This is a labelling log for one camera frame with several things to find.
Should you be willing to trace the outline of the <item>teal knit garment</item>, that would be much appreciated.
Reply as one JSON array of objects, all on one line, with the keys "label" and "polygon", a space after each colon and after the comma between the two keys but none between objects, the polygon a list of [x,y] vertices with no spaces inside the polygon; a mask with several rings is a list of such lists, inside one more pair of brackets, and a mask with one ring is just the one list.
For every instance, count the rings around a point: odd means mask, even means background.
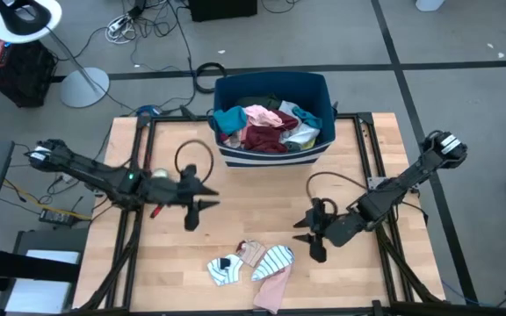
[{"label": "teal knit garment", "polygon": [[322,119],[317,118],[309,111],[301,109],[299,106],[295,106],[292,109],[293,114],[298,117],[303,124],[311,126],[315,129],[322,129]]},{"label": "teal knit garment", "polygon": [[213,117],[220,131],[226,135],[240,131],[247,125],[247,116],[241,106],[232,107],[227,111],[217,110],[213,113]]}]

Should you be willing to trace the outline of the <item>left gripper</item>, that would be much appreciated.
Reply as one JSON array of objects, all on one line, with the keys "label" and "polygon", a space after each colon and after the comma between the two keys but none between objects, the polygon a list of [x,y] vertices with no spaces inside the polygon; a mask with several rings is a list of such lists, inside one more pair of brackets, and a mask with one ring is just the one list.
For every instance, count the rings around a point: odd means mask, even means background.
[{"label": "left gripper", "polygon": [[[170,206],[182,206],[186,208],[184,217],[184,229],[192,232],[199,225],[199,211],[218,205],[219,201],[194,200],[195,189],[199,184],[196,177],[197,166],[195,164],[187,165],[180,172],[180,182],[177,184],[177,190],[170,201]],[[197,195],[218,196],[219,192],[212,190],[201,184],[196,191]]]}]

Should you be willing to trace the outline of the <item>white striped sock dark heel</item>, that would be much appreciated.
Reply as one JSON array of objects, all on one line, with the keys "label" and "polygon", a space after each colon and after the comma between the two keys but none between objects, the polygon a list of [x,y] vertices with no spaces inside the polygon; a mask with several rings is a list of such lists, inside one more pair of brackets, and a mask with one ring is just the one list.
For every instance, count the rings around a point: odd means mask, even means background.
[{"label": "white striped sock dark heel", "polygon": [[240,278],[243,260],[237,255],[226,255],[211,260],[206,268],[217,286],[235,284]]}]

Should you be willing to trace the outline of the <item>white garment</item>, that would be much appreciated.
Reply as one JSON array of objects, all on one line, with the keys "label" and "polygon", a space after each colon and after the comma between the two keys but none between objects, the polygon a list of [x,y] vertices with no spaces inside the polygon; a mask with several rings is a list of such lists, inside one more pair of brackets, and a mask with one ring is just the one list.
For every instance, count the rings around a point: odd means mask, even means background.
[{"label": "white garment", "polygon": [[293,142],[302,146],[307,141],[313,138],[317,138],[321,129],[315,129],[311,126],[303,124],[302,121],[298,117],[296,117],[292,112],[292,109],[295,106],[298,105],[295,103],[282,101],[280,107],[278,108],[284,114],[294,118],[298,123],[298,125],[294,127],[292,130],[281,133],[280,142],[281,143]]}]

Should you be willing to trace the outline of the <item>black curved object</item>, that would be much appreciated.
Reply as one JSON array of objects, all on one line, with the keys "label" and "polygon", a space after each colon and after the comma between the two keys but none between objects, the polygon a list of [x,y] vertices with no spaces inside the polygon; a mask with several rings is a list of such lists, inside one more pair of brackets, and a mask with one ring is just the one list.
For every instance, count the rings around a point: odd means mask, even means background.
[{"label": "black curved object", "polygon": [[[33,9],[32,18],[22,18],[20,9]],[[0,14],[6,28],[17,35],[30,35],[46,27],[52,17],[50,10],[35,0],[14,0],[6,4],[0,0]]]}]

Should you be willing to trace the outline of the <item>white round floor stand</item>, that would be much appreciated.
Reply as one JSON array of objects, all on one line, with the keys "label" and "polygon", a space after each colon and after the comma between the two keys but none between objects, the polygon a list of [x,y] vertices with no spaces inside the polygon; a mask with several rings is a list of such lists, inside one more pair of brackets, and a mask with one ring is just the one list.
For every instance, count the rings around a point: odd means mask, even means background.
[{"label": "white round floor stand", "polygon": [[[17,35],[10,32],[0,14],[0,40],[12,44],[25,44],[40,40],[46,36],[50,37],[56,45],[66,54],[76,70],[70,73],[61,82],[61,101],[72,108],[84,108],[100,101],[108,92],[110,86],[109,76],[100,68],[85,68],[79,64],[76,57],[66,44],[55,34],[54,29],[61,22],[62,8],[56,0],[35,0],[47,7],[52,15],[46,27],[30,35]],[[19,15],[22,18],[32,18],[33,9],[20,9]]]}]

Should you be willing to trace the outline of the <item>beige checked garment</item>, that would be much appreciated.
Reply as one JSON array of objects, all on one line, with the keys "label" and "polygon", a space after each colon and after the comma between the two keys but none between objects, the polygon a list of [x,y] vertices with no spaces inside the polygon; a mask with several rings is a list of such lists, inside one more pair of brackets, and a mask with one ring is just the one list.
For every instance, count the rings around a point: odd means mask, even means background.
[{"label": "beige checked garment", "polygon": [[259,241],[243,240],[236,248],[236,255],[247,265],[255,268],[263,258],[266,247]]}]

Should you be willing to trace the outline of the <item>white power strip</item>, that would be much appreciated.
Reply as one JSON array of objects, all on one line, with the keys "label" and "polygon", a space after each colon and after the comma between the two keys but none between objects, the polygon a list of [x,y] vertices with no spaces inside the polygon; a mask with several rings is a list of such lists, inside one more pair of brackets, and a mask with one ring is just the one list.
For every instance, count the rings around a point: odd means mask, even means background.
[{"label": "white power strip", "polygon": [[133,19],[128,13],[116,17],[106,27],[105,38],[115,44],[124,45],[137,38]]}]

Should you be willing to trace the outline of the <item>white teal-striped sock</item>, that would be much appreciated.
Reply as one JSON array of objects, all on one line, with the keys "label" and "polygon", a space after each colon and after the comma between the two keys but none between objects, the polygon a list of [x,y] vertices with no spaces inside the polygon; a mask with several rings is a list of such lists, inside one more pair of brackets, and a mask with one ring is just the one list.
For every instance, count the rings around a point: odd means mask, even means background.
[{"label": "white teal-striped sock", "polygon": [[295,256],[288,246],[277,245],[269,248],[256,269],[252,273],[252,281],[260,281],[267,277],[271,277],[281,270],[293,265]]}]

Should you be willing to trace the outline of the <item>maroon garment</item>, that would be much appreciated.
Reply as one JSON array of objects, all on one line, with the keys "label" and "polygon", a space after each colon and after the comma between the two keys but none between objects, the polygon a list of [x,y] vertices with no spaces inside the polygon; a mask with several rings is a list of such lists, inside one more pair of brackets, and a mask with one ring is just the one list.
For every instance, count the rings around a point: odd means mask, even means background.
[{"label": "maroon garment", "polygon": [[282,119],[283,125],[280,127],[253,126],[247,119],[247,125],[243,130],[246,133],[245,150],[269,154],[283,154],[288,151],[287,146],[280,142],[281,133],[292,130],[298,123],[282,111],[272,112]]}]

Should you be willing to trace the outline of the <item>light pink sock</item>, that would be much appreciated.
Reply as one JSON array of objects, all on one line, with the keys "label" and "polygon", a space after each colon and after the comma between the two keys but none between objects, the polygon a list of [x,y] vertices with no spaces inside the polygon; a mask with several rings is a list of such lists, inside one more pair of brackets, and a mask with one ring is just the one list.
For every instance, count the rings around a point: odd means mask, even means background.
[{"label": "light pink sock", "polygon": [[253,299],[254,307],[277,314],[281,307],[288,279],[293,266],[289,265],[272,276],[268,276]]},{"label": "light pink sock", "polygon": [[280,127],[283,125],[282,119],[276,113],[267,110],[262,105],[254,104],[243,110],[253,126]]}]

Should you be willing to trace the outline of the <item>black power adapter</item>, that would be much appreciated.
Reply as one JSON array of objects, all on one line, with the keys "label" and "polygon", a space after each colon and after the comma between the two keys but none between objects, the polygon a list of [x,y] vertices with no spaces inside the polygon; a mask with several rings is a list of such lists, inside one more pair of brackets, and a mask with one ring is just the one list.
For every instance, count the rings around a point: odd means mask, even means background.
[{"label": "black power adapter", "polygon": [[39,221],[52,225],[73,226],[75,223],[75,218],[72,215],[43,208],[39,215]]}]

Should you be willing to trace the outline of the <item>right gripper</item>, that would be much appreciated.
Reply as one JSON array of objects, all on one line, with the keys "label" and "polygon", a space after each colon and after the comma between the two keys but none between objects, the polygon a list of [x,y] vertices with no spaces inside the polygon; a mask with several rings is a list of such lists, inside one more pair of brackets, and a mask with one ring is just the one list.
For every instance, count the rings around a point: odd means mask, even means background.
[{"label": "right gripper", "polygon": [[306,242],[310,244],[309,254],[312,259],[319,263],[326,262],[327,250],[323,246],[323,238],[325,237],[325,230],[337,218],[338,210],[335,201],[328,197],[311,199],[312,209],[309,219],[304,218],[293,225],[294,228],[310,227],[311,232],[314,234],[306,233],[303,235],[294,235],[293,238],[297,241]]}]

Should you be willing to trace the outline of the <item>black crate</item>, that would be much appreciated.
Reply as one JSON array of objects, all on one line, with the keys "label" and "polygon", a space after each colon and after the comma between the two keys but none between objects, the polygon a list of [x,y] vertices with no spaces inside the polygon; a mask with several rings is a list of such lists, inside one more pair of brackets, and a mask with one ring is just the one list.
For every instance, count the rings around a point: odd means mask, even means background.
[{"label": "black crate", "polygon": [[10,44],[5,63],[0,65],[0,92],[18,108],[44,104],[57,60],[39,41]]}]

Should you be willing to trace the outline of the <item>white object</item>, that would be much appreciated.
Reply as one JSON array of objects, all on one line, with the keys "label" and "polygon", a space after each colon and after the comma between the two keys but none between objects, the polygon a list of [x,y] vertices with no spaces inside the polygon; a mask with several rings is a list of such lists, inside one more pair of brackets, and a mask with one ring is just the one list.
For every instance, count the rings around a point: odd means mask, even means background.
[{"label": "white object", "polygon": [[437,11],[445,0],[416,0],[416,8],[422,12]]}]

